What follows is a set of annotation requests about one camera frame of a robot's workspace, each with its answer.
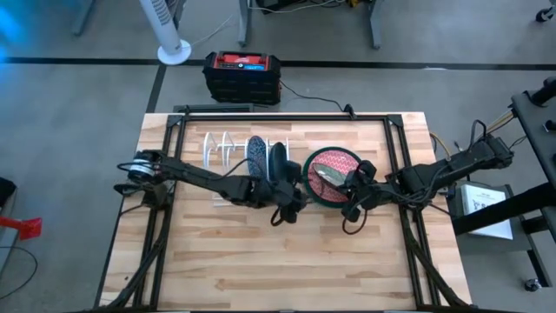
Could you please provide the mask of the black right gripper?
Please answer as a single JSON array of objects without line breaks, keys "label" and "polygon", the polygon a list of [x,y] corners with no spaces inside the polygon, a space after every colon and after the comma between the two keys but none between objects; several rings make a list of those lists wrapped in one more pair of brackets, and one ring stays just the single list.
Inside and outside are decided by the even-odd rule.
[{"label": "black right gripper", "polygon": [[358,180],[345,181],[348,202],[341,209],[342,216],[350,223],[359,220],[362,208],[375,208],[392,201],[394,188],[389,183],[378,183],[374,180],[377,169],[368,160],[361,161],[354,175]]}]

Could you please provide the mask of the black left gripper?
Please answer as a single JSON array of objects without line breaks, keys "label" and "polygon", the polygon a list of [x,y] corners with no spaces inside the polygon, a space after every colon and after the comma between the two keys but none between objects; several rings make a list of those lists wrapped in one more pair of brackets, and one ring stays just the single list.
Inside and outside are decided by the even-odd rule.
[{"label": "black left gripper", "polygon": [[308,204],[308,196],[295,185],[302,180],[301,165],[287,160],[284,165],[285,180],[261,183],[261,201],[266,205],[276,205],[278,224],[296,223],[298,212]]}]

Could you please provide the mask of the large green plate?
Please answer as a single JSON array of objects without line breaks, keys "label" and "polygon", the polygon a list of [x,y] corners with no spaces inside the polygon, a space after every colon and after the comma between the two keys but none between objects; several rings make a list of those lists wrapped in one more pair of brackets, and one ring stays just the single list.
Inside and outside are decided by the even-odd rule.
[{"label": "large green plate", "polygon": [[341,147],[317,150],[305,162],[302,175],[306,192],[317,202],[330,208],[341,208],[348,201],[341,186],[348,173],[361,159]]}]

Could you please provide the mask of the dark blue glossy plate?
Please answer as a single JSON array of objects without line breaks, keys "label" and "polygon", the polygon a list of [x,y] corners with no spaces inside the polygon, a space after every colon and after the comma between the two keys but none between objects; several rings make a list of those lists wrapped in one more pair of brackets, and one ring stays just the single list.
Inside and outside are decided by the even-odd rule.
[{"label": "dark blue glossy plate", "polygon": [[268,176],[270,181],[285,180],[287,176],[287,151],[283,143],[276,143],[268,155]]}]

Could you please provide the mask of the olive leaf pattern plate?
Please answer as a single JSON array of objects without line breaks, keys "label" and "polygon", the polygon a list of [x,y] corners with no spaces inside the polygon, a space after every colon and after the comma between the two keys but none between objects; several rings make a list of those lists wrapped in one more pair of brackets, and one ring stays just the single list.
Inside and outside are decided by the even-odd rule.
[{"label": "olive leaf pattern plate", "polygon": [[346,175],[324,163],[314,163],[315,174],[331,188],[339,189],[346,181]]}]

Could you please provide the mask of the red chevron pattern plate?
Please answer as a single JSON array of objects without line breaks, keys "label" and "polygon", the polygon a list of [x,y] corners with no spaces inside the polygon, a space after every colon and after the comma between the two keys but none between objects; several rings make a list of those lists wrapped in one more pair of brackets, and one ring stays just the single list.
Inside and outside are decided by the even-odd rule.
[{"label": "red chevron pattern plate", "polygon": [[326,147],[311,154],[303,166],[304,186],[307,193],[317,202],[331,208],[340,208],[348,198],[324,183],[314,172],[314,163],[324,163],[347,174],[354,170],[361,159],[352,151],[341,147]]}]

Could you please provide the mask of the blue patterned plate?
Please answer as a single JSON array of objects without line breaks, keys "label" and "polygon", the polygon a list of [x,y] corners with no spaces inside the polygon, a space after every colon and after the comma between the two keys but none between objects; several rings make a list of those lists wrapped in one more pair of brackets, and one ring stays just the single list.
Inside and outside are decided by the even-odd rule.
[{"label": "blue patterned plate", "polygon": [[261,137],[252,136],[249,138],[247,159],[248,172],[251,176],[267,178],[266,148],[267,145]]}]

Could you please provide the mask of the white wire dish rack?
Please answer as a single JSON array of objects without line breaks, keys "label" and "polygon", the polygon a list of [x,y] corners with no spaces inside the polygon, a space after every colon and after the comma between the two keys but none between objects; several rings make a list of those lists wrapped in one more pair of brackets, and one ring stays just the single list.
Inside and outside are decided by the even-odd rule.
[{"label": "white wire dish rack", "polygon": [[[208,132],[204,138],[202,149],[202,162],[205,170],[220,172],[222,175],[230,172],[234,167],[240,170],[241,175],[250,175],[248,172],[247,146],[249,138],[243,142],[234,142],[227,131],[222,134],[222,140],[217,142],[213,134]],[[263,139],[267,145],[266,163],[268,176],[268,155],[276,143],[271,143],[267,138]]]}]

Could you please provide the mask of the black slotted bar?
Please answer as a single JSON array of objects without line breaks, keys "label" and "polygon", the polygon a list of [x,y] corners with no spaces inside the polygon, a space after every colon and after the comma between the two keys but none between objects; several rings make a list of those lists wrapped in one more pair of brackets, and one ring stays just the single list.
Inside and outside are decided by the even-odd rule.
[{"label": "black slotted bar", "polygon": [[253,104],[185,104],[176,105],[174,113],[249,113],[254,111]]}]

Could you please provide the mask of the red black power station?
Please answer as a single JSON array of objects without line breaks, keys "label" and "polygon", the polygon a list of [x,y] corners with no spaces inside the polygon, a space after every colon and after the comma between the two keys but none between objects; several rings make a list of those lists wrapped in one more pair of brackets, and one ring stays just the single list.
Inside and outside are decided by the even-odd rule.
[{"label": "red black power station", "polygon": [[281,101],[281,61],[274,55],[213,51],[206,56],[202,73],[217,102],[275,105]]}]

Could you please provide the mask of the grey desk leg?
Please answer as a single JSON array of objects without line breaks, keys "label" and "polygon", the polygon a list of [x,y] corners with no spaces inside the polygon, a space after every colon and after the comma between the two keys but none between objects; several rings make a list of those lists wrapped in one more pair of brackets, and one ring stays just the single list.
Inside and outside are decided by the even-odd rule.
[{"label": "grey desk leg", "polygon": [[371,0],[368,5],[371,44],[375,50],[381,48],[381,6],[384,0]]},{"label": "grey desk leg", "polygon": [[71,33],[79,37],[83,34],[90,13],[92,12],[96,0],[78,0],[76,17],[71,27]]},{"label": "grey desk leg", "polygon": [[182,19],[182,13],[188,0],[173,0],[173,21],[175,27],[178,29]]},{"label": "grey desk leg", "polygon": [[251,0],[238,0],[239,2],[239,33],[238,44],[244,48],[248,45],[251,31]]}]

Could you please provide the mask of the white tower fan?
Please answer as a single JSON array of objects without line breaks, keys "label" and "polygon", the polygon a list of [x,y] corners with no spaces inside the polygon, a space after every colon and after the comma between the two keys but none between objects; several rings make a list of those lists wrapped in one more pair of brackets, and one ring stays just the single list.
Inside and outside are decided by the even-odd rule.
[{"label": "white tower fan", "polygon": [[175,21],[165,0],[139,0],[149,24],[159,42],[157,58],[166,65],[186,62],[191,54],[191,45],[180,38]]}]

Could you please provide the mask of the red clamp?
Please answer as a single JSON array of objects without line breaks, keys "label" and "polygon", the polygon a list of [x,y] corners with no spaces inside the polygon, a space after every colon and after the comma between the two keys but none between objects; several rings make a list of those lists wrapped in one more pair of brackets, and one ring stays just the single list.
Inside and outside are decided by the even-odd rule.
[{"label": "red clamp", "polygon": [[30,220],[16,220],[0,216],[0,226],[17,230],[20,240],[28,240],[41,236],[42,225],[43,219],[40,217]]}]

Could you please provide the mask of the black object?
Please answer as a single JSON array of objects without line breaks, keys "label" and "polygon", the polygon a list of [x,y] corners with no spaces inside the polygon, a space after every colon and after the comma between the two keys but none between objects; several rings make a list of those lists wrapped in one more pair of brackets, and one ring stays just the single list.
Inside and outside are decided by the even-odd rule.
[{"label": "black object", "polygon": [[0,208],[6,204],[16,189],[17,186],[11,180],[0,177]]}]

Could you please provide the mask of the black aluminium table frame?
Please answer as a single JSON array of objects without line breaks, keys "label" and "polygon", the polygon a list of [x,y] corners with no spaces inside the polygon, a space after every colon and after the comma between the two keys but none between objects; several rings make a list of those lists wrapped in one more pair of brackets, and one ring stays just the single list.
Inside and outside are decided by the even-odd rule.
[{"label": "black aluminium table frame", "polygon": [[[425,116],[334,113],[193,115],[171,136],[181,156],[202,164],[208,132],[235,143],[251,136],[290,145],[303,163],[328,146],[371,161],[383,179],[406,159],[435,161]],[[142,306],[152,310],[411,310],[415,306],[397,207],[386,205],[366,223],[344,226],[338,210],[310,204],[294,224],[270,224],[272,208],[219,203],[215,195],[179,184],[158,297],[147,275]]]}]

